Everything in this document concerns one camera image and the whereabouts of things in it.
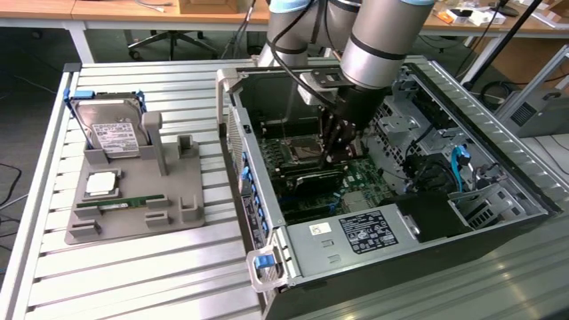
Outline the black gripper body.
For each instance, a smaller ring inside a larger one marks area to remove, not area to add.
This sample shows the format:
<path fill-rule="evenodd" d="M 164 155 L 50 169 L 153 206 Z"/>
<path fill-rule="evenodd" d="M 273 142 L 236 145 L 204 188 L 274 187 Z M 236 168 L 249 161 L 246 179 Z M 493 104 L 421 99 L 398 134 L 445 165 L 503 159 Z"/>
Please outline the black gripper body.
<path fill-rule="evenodd" d="M 357 131 L 361 131 L 368 127 L 385 96 L 390 94 L 390 87 L 380 89 L 366 89 L 356 85 L 340 87 L 333 115 L 341 121 L 354 125 Z"/>

